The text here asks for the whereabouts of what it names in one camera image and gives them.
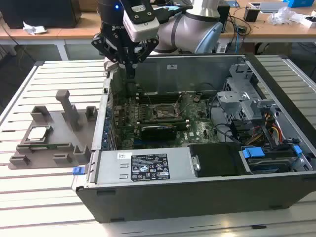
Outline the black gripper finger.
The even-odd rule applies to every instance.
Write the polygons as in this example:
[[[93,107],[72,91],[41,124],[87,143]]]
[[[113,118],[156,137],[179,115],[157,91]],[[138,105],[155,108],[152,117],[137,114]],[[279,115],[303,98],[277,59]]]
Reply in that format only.
[[[130,79],[127,53],[118,34],[112,34],[109,38],[104,34],[96,34],[91,44],[110,61],[118,63],[121,68],[125,69],[126,79]]]
[[[158,37],[147,39],[141,42],[135,42],[130,48],[130,79],[135,78],[135,71],[139,63],[142,63],[156,48]]]

